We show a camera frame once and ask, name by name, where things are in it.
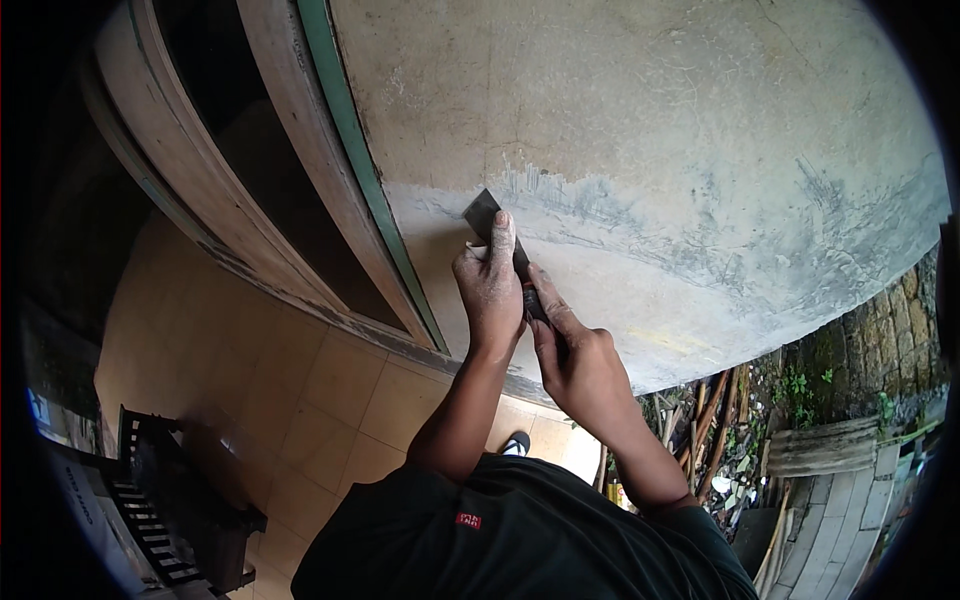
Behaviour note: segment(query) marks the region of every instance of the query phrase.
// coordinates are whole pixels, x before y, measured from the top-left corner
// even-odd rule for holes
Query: scratched wall surface
[[[852,0],[332,0],[361,122],[454,356],[483,186],[638,392],[795,340],[937,239],[940,150]],[[512,371],[540,380],[529,338]]]

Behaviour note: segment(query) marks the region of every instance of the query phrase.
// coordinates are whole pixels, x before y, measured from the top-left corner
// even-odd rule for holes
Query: dusty hand
[[[570,346],[570,357],[561,370],[555,333],[542,321],[531,322],[543,389],[587,431],[598,438],[605,436],[636,410],[630,379],[613,348],[613,337],[606,329],[583,326],[539,265],[530,264],[530,278],[543,311]]]
[[[505,210],[496,213],[491,247],[467,246],[453,260],[453,276],[467,310],[470,350],[490,358],[509,358],[526,323],[520,279],[514,273],[514,218]]]

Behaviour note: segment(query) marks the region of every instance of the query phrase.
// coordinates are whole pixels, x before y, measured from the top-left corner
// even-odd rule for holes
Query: red logo
[[[480,517],[477,515],[457,513],[457,520],[455,522],[460,523],[461,525],[468,525],[473,529],[480,529]]]

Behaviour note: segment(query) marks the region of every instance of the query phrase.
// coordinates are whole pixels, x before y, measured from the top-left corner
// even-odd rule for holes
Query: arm
[[[463,483],[473,472],[490,435],[507,366],[526,327],[520,280],[514,273],[514,220],[500,211],[486,249],[467,247],[453,261],[453,274],[467,310],[470,346],[446,398],[420,428],[407,463]]]
[[[613,451],[624,490],[646,516],[697,506],[677,461],[647,426],[610,332],[584,327],[538,265],[530,265],[530,278],[544,312],[570,346],[561,370],[554,332],[543,322],[531,323],[543,389]]]

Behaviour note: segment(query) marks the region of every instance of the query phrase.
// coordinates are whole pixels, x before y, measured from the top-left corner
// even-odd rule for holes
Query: scraper
[[[467,220],[467,223],[473,229],[474,233],[479,235],[480,239],[482,239],[487,246],[490,245],[493,218],[496,216],[498,210],[500,210],[500,205],[493,199],[490,190],[484,188],[484,190],[480,192],[480,195],[470,203],[467,210],[464,211],[464,219]],[[557,331],[557,328],[550,323],[546,313],[543,312],[543,306],[540,305],[540,297],[537,295],[537,288],[534,287],[534,282],[530,280],[530,273],[527,271],[528,266],[530,266],[530,259],[527,258],[527,252],[524,251],[518,237],[514,247],[514,271],[516,272],[516,276],[519,277],[520,285],[523,288],[523,310],[529,314],[530,319],[543,321],[553,329],[554,336],[557,338],[557,362],[562,369],[564,364],[566,364],[566,359],[570,355],[570,348],[566,344],[564,336]]]

